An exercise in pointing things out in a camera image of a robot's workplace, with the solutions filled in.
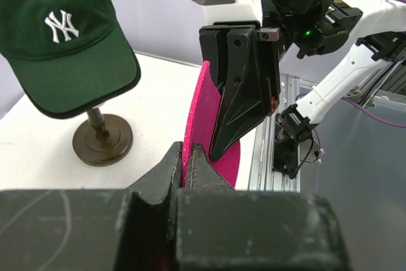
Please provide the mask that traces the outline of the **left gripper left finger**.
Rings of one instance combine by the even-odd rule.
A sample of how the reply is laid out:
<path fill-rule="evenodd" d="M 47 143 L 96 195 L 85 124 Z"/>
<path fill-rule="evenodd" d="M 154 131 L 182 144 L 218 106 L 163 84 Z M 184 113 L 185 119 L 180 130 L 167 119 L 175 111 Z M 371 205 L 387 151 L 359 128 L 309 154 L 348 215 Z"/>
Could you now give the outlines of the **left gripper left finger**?
<path fill-rule="evenodd" d="M 182 148 L 126 188 L 1 192 L 1 269 L 172 270 Z"/>

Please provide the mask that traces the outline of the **dark green NY cap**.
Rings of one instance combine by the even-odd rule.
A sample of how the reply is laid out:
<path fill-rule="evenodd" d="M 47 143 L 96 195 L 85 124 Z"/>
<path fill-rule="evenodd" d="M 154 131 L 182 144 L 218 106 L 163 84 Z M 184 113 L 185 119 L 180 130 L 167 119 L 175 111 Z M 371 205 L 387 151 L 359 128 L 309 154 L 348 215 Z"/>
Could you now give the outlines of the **dark green NY cap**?
<path fill-rule="evenodd" d="M 48 117 L 78 116 L 140 81 L 112 0 L 1 0 L 1 54 Z"/>

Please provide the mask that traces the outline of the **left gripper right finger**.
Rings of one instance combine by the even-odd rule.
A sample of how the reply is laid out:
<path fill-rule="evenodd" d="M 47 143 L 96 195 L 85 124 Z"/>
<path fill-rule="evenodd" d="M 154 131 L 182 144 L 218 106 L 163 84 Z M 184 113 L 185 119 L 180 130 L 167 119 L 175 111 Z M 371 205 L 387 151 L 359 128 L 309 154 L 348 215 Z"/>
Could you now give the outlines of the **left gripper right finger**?
<path fill-rule="evenodd" d="M 351 270 L 331 205 L 297 192 L 237 191 L 201 145 L 177 195 L 178 270 Z"/>

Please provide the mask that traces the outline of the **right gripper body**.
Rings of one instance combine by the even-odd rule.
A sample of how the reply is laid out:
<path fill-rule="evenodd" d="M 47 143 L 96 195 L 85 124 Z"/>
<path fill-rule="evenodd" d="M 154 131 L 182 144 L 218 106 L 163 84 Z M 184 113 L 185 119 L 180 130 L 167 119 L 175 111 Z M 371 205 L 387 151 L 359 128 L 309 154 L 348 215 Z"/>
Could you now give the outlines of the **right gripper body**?
<path fill-rule="evenodd" d="M 257 42 L 260 62 L 279 62 L 294 44 L 297 57 L 326 55 L 340 49 L 363 17 L 363 11 L 342 0 L 314 0 L 302 14 L 285 14 L 283 6 L 262 0 L 263 28 L 279 29 L 275 42 Z"/>

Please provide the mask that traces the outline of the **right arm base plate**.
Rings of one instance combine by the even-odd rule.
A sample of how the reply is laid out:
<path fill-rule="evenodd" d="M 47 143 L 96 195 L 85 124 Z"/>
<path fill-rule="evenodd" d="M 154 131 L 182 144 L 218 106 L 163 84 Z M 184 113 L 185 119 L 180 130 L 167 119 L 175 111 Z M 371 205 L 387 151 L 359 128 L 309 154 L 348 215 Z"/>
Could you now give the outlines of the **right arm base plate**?
<path fill-rule="evenodd" d="M 295 179 L 299 172 L 299 143 L 293 140 L 280 142 L 275 139 L 273 170 Z"/>

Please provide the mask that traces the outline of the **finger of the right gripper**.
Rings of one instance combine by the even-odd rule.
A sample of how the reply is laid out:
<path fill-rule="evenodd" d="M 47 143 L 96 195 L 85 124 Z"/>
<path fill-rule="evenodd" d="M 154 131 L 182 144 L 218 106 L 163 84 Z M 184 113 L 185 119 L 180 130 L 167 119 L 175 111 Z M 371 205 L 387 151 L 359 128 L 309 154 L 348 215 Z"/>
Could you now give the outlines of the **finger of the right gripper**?
<path fill-rule="evenodd" d="M 228 70 L 228 30 L 225 27 L 207 26 L 199 30 L 203 61 L 210 63 L 211 79 L 217 89 L 226 83 Z"/>
<path fill-rule="evenodd" d="M 221 31 L 218 72 L 221 103 L 211 140 L 219 160 L 242 136 L 272 115 L 279 96 L 279 29 L 234 27 Z"/>

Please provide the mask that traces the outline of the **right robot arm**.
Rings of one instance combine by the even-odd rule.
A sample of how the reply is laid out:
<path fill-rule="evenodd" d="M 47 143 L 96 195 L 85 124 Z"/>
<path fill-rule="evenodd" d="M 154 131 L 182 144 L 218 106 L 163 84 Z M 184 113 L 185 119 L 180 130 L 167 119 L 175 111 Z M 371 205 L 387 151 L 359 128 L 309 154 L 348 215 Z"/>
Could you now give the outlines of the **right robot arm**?
<path fill-rule="evenodd" d="M 277 111 L 279 65 L 291 47 L 325 74 L 305 97 L 277 114 L 276 170 L 290 178 L 295 152 L 329 109 L 405 47 L 405 0 L 209 0 L 199 39 L 220 94 L 209 146 L 222 159 Z"/>

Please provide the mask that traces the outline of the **pink cap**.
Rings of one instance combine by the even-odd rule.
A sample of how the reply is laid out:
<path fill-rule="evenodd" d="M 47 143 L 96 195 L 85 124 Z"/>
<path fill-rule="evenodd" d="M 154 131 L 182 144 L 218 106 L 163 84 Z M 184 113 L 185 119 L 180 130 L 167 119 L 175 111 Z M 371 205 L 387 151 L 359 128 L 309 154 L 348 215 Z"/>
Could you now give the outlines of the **pink cap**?
<path fill-rule="evenodd" d="M 188 113 L 182 151 L 182 185 L 186 185 L 187 165 L 192 145 L 201 144 L 209 152 L 221 95 L 210 74 L 210 62 L 202 64 Z M 236 186 L 240 167 L 240 142 L 234 143 L 218 160 L 209 163 L 232 186 Z"/>

